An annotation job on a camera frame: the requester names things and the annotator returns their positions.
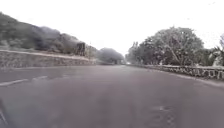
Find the road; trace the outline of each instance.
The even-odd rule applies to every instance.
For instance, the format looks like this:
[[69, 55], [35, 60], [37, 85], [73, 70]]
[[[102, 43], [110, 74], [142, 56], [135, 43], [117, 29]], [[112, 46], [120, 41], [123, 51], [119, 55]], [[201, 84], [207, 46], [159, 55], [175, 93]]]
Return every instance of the road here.
[[0, 98], [10, 128], [224, 127], [222, 87], [134, 67], [2, 70]]

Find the retaining wall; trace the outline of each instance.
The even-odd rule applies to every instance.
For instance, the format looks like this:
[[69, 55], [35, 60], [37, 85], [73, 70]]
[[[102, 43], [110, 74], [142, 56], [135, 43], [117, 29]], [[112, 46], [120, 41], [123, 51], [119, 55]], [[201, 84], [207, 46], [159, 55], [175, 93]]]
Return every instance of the retaining wall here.
[[52, 67], [92, 64], [95, 64], [95, 62], [82, 57], [0, 50], [0, 68]]
[[155, 66], [155, 65], [132, 65], [142, 68], [156, 69], [177, 74], [184, 74], [206, 79], [217, 79], [224, 81], [223, 67], [181, 67], [181, 66]]

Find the sky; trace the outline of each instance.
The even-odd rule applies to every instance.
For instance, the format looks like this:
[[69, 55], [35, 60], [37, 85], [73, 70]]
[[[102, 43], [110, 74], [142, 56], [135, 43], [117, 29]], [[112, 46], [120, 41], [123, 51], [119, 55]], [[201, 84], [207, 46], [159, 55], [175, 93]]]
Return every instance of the sky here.
[[206, 48], [219, 46], [223, 5], [223, 0], [0, 0], [0, 11], [124, 55], [133, 42], [172, 26], [193, 29]]

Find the vegetation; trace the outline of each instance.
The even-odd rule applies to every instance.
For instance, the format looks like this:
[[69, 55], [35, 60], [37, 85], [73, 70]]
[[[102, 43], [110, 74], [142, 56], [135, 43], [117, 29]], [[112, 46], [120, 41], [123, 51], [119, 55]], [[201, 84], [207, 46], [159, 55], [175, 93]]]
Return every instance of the vegetation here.
[[111, 48], [103, 48], [98, 53], [98, 58], [106, 63], [119, 64], [124, 59], [124, 57]]
[[224, 36], [220, 43], [222, 48], [205, 49], [192, 29], [171, 27], [158, 31], [141, 44], [134, 42], [126, 60], [154, 65], [224, 66]]
[[[51, 28], [19, 22], [0, 13], [0, 46], [75, 55], [78, 54], [77, 44], [80, 43], [84, 42], [76, 37]], [[85, 56], [96, 54], [96, 48], [85, 47]]]

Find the white lane line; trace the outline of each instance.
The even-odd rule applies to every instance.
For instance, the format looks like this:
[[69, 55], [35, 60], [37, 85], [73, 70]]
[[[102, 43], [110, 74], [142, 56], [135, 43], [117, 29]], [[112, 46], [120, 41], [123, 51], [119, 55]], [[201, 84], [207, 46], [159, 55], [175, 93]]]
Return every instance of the white lane line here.
[[35, 77], [33, 78], [33, 80], [40, 80], [40, 79], [46, 79], [47, 76], [40, 76], [40, 77]]
[[16, 83], [21, 83], [21, 82], [24, 82], [24, 81], [28, 81], [28, 79], [15, 80], [15, 81], [10, 81], [10, 82], [3, 82], [3, 83], [0, 83], [0, 87], [1, 86], [9, 86], [9, 85], [16, 84]]
[[0, 110], [0, 119], [2, 119], [3, 123], [5, 123], [5, 125], [8, 125], [8, 122], [3, 114], [3, 112]]

